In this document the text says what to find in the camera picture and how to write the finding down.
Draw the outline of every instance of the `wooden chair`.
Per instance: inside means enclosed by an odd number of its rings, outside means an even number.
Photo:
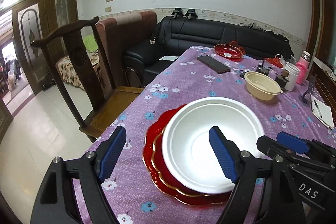
[[[70,108],[76,121],[79,123],[79,130],[86,135],[98,138],[104,130],[133,102],[133,100],[143,91],[141,88],[132,88],[128,86],[116,87],[110,66],[98,34],[96,23],[99,18],[95,17],[92,20],[79,20],[71,24],[62,26],[53,31],[47,37],[33,41],[31,47],[41,48],[44,58],[49,67],[50,73],[53,76],[55,83],[61,92],[65,102]],[[98,77],[91,65],[89,57],[83,43],[81,29],[86,26],[91,26],[93,35],[98,45],[98,50],[101,54],[103,63],[105,64],[107,75],[111,85],[111,92],[104,97],[103,89],[100,85]],[[63,37],[65,47],[69,54],[69,58],[75,69],[89,99],[93,110],[83,120],[79,114],[75,104],[73,103],[67,89],[64,86],[63,80],[57,72],[55,63],[48,50],[48,44],[57,37]]]

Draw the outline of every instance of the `white cup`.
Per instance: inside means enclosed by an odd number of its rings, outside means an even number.
[[[286,63],[285,69],[288,70],[289,72],[289,77],[288,77],[289,82],[287,82],[287,84],[285,85],[285,89],[292,91],[296,84],[296,80],[299,76],[300,70],[297,66],[289,62]]]

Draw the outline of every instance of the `smartphone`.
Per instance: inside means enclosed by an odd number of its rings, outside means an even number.
[[[210,55],[198,56],[197,60],[207,65],[210,69],[214,70],[218,74],[226,73],[231,70],[228,66],[212,58]]]

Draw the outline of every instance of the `red scalloped plate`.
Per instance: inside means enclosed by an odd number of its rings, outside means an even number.
[[[145,137],[143,162],[152,177],[154,185],[161,192],[176,198],[182,203],[192,206],[226,203],[231,192],[209,195],[191,190],[172,176],[163,160],[161,146],[164,128],[173,115],[184,106],[164,112],[159,120],[150,126]]]
[[[215,52],[222,57],[235,61],[243,56],[243,52],[239,48],[225,44],[216,45]]]

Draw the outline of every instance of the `beige plastic container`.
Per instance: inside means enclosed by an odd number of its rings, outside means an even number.
[[[255,71],[245,73],[246,89],[254,97],[268,101],[281,91],[280,86],[272,78]]]

